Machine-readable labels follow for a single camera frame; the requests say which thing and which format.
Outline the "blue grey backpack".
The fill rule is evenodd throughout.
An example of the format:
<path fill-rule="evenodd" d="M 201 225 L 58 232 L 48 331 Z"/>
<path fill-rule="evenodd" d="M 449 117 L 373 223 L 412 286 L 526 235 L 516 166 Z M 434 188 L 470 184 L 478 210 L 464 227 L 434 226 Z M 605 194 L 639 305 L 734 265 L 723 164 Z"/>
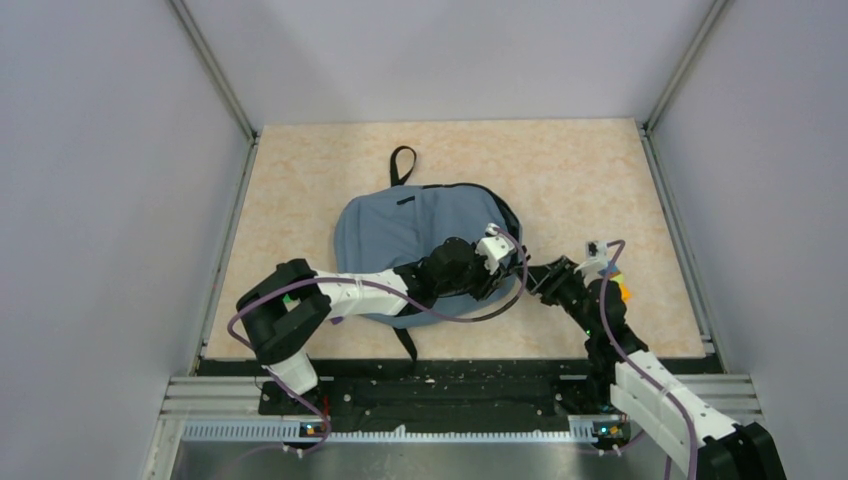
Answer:
<path fill-rule="evenodd" d="M 376 193 L 351 200 L 336 223 L 333 247 L 336 268 L 347 273 L 376 273 L 405 265 L 428 256 L 450 237 L 477 242 L 485 236 L 489 223 L 497 224 L 520 242 L 522 226 L 511 207 L 494 191 L 476 183 L 411 185 L 407 175 L 400 174 L 397 147 L 390 155 L 390 186 Z M 529 256 L 525 251 L 526 266 Z M 443 298 L 435 310 L 457 314 L 460 322 L 476 322 L 474 311 L 505 299 L 495 310 L 501 315 L 525 291 L 520 275 L 525 268 L 516 266 L 509 257 L 510 275 L 488 299 L 475 301 L 468 296 Z M 405 317 L 369 315 L 369 319 L 390 326 L 412 360 L 418 356 L 410 335 L 415 327 L 443 322 L 429 313 Z"/>

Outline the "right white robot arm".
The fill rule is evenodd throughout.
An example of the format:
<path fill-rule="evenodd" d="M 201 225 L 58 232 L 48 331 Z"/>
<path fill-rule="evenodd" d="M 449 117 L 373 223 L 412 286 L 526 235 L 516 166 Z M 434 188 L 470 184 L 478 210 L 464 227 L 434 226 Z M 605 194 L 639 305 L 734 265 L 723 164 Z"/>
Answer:
<path fill-rule="evenodd" d="M 626 322 L 620 285 L 587 281 L 566 257 L 520 275 L 526 293 L 560 307 L 586 333 L 589 372 L 564 395 L 570 414 L 622 415 L 636 422 L 690 479 L 783 479 L 774 439 L 742 424 L 684 385 Z"/>

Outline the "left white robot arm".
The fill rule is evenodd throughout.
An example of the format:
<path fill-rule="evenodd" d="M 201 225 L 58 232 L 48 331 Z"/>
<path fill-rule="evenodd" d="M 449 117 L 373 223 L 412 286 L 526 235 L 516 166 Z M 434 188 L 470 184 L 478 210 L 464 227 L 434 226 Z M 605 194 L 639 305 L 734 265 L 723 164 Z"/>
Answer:
<path fill-rule="evenodd" d="M 278 265 L 242 297 L 228 331 L 242 324 L 246 335 L 241 343 L 282 383 L 283 401 L 297 413 L 308 413 L 319 404 L 321 388 L 305 345 L 325 320 L 429 313 L 458 322 L 459 315 L 436 311 L 437 301 L 458 296 L 487 299 L 510 275 L 509 257 L 525 268 L 520 242 L 491 225 L 477 242 L 450 237 L 418 261 L 376 273 L 321 272 L 304 259 L 294 259 Z"/>

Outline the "colourful block stack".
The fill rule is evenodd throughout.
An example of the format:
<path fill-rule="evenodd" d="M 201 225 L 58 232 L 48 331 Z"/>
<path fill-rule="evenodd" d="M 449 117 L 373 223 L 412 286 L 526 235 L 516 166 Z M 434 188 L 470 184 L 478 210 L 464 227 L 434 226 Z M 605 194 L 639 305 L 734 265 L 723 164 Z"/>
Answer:
<path fill-rule="evenodd" d="M 632 293 L 626 286 L 624 273 L 617 266 L 610 266 L 608 268 L 608 277 L 608 283 L 610 285 L 615 283 L 618 286 L 621 300 L 627 303 L 632 298 Z"/>

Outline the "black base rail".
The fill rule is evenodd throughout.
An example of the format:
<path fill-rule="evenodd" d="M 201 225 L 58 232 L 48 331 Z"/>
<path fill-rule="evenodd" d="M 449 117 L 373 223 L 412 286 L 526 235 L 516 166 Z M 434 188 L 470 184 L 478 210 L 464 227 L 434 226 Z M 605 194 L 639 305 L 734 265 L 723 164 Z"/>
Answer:
<path fill-rule="evenodd" d="M 597 404 L 585 360 L 320 360 L 316 387 L 296 398 L 259 382 L 258 412 L 319 412 L 333 432 L 568 433 L 599 449 L 633 437 L 625 417 Z"/>

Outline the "right aluminium frame post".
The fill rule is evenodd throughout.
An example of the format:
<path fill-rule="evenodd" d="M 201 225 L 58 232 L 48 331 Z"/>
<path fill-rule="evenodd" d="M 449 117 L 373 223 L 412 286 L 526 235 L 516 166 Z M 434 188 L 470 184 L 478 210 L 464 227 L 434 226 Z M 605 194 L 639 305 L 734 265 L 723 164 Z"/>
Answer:
<path fill-rule="evenodd" d="M 672 74 L 663 87 L 657 101 L 651 109 L 648 117 L 642 123 L 642 129 L 646 137 L 651 136 L 661 124 L 664 116 L 680 88 L 686 81 L 690 71 L 694 68 L 702 51 L 708 44 L 710 37 L 718 24 L 725 16 L 726 11 L 734 4 L 731 0 L 715 0 L 709 5 L 709 9 L 700 21 L 698 28 L 684 49 Z"/>

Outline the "aluminium frame post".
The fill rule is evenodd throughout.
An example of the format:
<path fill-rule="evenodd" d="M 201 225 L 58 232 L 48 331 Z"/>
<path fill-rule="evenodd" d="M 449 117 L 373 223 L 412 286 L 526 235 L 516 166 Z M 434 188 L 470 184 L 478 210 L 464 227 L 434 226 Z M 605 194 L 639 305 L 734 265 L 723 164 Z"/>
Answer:
<path fill-rule="evenodd" d="M 225 110 L 235 122 L 239 131 L 249 143 L 258 137 L 257 129 L 249 120 L 247 113 L 221 67 L 216 55 L 204 35 L 201 25 L 195 19 L 187 1 L 165 0 L 185 34 L 187 40 L 203 68 L 207 79 L 217 94 Z"/>
<path fill-rule="evenodd" d="M 710 37 L 718 24 L 725 16 L 726 11 L 734 4 L 731 0 L 715 0 L 709 5 L 709 9 L 700 21 L 698 28 L 684 49 L 672 74 L 663 87 L 657 101 L 651 109 L 648 117 L 642 123 L 642 129 L 646 137 L 651 136 L 661 124 L 664 116 L 680 88 L 686 81 L 690 71 L 694 68 L 702 51 L 708 44 Z"/>

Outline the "left aluminium frame post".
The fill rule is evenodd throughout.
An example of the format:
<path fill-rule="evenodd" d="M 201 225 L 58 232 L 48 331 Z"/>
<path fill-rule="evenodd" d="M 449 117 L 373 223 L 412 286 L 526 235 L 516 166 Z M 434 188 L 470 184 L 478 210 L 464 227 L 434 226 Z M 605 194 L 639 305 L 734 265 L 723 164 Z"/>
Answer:
<path fill-rule="evenodd" d="M 187 1 L 165 0 L 185 34 L 187 40 L 203 68 L 207 79 L 217 94 L 225 110 L 235 122 L 239 131 L 249 143 L 258 137 L 257 129 L 249 120 L 247 113 L 221 67 L 216 55 L 204 35 L 201 25 L 195 19 Z"/>

